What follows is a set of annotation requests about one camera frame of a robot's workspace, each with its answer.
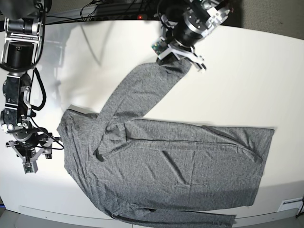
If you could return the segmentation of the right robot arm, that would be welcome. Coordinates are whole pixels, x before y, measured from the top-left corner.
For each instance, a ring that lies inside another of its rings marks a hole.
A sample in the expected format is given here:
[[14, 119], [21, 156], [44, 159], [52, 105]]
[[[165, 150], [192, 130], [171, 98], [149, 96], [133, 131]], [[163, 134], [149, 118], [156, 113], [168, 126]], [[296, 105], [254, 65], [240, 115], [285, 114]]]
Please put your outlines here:
[[47, 98], [36, 66], [42, 56], [46, 16], [51, 6], [50, 0], [0, 2], [0, 13], [5, 17], [0, 67], [8, 73], [2, 87], [5, 106], [0, 113], [0, 125], [14, 137], [6, 147], [22, 160], [25, 173], [37, 172], [39, 156], [52, 159], [52, 144], [60, 140], [33, 121]]

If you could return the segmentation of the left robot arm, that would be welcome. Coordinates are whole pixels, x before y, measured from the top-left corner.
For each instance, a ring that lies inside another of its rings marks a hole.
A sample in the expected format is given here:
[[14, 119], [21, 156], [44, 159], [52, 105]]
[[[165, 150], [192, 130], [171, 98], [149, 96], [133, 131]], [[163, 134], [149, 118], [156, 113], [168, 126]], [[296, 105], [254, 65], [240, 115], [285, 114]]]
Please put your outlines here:
[[204, 40], [230, 13], [227, 0], [186, 0], [179, 19], [171, 22], [167, 14], [160, 12], [162, 1], [157, 5], [161, 22], [161, 36], [152, 44], [158, 65], [187, 60], [199, 71], [206, 70], [204, 58], [195, 53], [195, 44]]

